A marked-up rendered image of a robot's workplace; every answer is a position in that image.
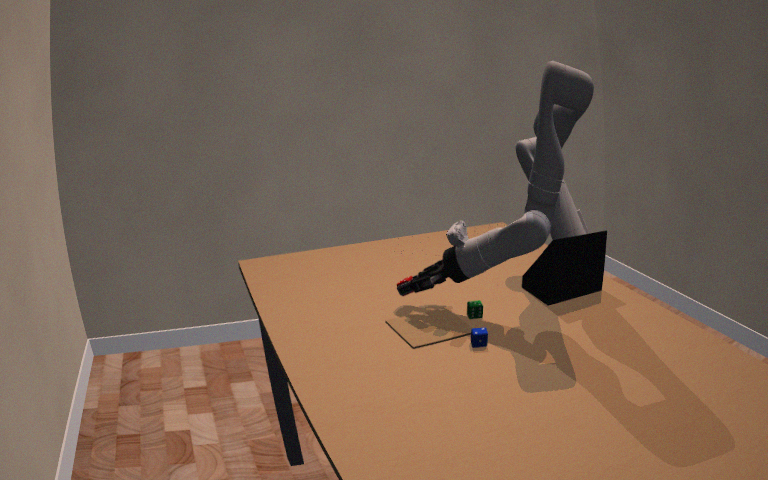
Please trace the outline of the red die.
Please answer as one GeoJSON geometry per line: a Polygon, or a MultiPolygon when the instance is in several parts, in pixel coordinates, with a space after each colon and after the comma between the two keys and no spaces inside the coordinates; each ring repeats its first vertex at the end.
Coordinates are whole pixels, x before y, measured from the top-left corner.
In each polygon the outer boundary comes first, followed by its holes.
{"type": "MultiPolygon", "coordinates": [[[[413,277],[412,277],[412,276],[410,276],[410,277],[407,277],[407,278],[405,278],[405,279],[401,280],[401,281],[400,281],[400,282],[397,284],[397,287],[398,287],[399,285],[401,285],[401,284],[404,284],[404,283],[406,283],[406,282],[408,282],[408,281],[412,280],[412,279],[413,279],[413,277]]],[[[414,291],[412,291],[412,292],[410,292],[410,293],[413,293],[413,292],[414,292],[414,291]]],[[[408,294],[410,294],[410,293],[407,293],[407,294],[405,294],[405,295],[408,295],[408,294]]],[[[402,295],[402,296],[405,296],[405,295],[402,295]]]]}

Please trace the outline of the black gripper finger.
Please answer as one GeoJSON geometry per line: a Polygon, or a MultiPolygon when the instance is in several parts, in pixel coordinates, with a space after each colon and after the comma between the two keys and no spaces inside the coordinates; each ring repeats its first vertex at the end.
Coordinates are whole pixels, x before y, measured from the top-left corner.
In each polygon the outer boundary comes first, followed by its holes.
{"type": "Polygon", "coordinates": [[[435,282],[436,280],[438,280],[439,278],[442,277],[441,274],[435,275],[435,276],[433,276],[431,278],[430,278],[430,276],[425,276],[425,274],[427,274],[427,273],[429,273],[429,272],[431,272],[433,270],[436,270],[438,268],[439,268],[439,265],[436,264],[436,265],[432,266],[430,269],[422,272],[419,275],[419,277],[413,278],[412,280],[410,280],[410,281],[408,281],[408,282],[406,282],[404,284],[399,285],[397,287],[397,290],[398,290],[399,294],[402,296],[402,295],[405,295],[405,294],[410,293],[412,291],[414,291],[415,293],[418,293],[418,292],[421,292],[421,291],[424,291],[424,290],[432,289],[434,287],[434,285],[441,284],[441,283],[445,282],[446,279],[443,279],[442,281],[439,281],[439,282],[435,282]],[[417,283],[417,284],[415,284],[415,283],[417,283]]]}
{"type": "MultiPolygon", "coordinates": [[[[438,264],[438,265],[441,265],[441,264],[443,264],[443,260],[437,261],[435,264],[433,264],[433,265],[431,265],[431,266],[428,266],[427,268],[424,268],[424,270],[423,270],[422,272],[424,272],[424,271],[426,271],[426,270],[430,269],[432,266],[434,266],[434,265],[436,265],[436,264],[438,264]]],[[[418,273],[418,275],[415,275],[415,276],[413,276],[413,278],[419,277],[419,275],[420,275],[422,272],[419,272],[419,273],[418,273]]]]}

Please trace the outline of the tan square mat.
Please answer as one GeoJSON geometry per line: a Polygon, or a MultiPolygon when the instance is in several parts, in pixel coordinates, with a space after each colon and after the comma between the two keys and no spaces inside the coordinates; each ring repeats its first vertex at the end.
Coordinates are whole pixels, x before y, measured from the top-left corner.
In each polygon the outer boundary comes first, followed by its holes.
{"type": "Polygon", "coordinates": [[[471,335],[472,329],[447,308],[385,322],[413,349],[471,335]]]}

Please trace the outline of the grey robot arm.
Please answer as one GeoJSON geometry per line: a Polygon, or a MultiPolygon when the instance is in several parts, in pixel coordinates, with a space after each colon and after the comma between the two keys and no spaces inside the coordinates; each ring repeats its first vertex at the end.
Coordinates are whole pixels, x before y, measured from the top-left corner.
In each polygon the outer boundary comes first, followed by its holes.
{"type": "Polygon", "coordinates": [[[468,278],[535,251],[549,234],[552,240],[589,234],[563,179],[562,147],[589,107],[593,92],[587,73],[555,61],[547,63],[533,126],[537,135],[516,144],[517,158],[529,181],[522,218],[471,239],[464,221],[447,232],[450,244],[456,246],[459,267],[468,278]]]}

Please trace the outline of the green die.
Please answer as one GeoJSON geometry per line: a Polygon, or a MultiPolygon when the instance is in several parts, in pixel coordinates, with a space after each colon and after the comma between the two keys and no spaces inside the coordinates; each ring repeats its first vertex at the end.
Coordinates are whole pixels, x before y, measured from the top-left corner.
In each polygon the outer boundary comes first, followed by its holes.
{"type": "Polygon", "coordinates": [[[483,304],[481,301],[469,301],[467,302],[467,315],[469,319],[477,319],[483,317],[483,304]]]}

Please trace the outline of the blue die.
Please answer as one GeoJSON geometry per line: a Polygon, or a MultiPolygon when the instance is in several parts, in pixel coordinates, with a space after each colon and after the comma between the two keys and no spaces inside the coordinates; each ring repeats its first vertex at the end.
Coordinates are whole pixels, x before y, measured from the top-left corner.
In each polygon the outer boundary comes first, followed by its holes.
{"type": "Polygon", "coordinates": [[[471,344],[473,348],[486,347],[488,341],[488,332],[486,328],[471,329],[471,344]]]}

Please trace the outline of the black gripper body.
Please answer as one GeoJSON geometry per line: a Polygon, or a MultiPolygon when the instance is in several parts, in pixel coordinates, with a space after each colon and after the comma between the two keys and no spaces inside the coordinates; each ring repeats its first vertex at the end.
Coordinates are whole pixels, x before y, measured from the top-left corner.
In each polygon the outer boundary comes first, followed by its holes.
{"type": "Polygon", "coordinates": [[[426,274],[426,276],[432,276],[441,274],[441,278],[436,280],[435,282],[442,281],[443,279],[449,277],[456,283],[461,283],[468,278],[459,267],[459,264],[457,262],[456,253],[455,253],[456,246],[453,246],[451,248],[448,248],[443,253],[443,264],[439,265],[439,268],[436,270],[433,270],[426,274]]]}

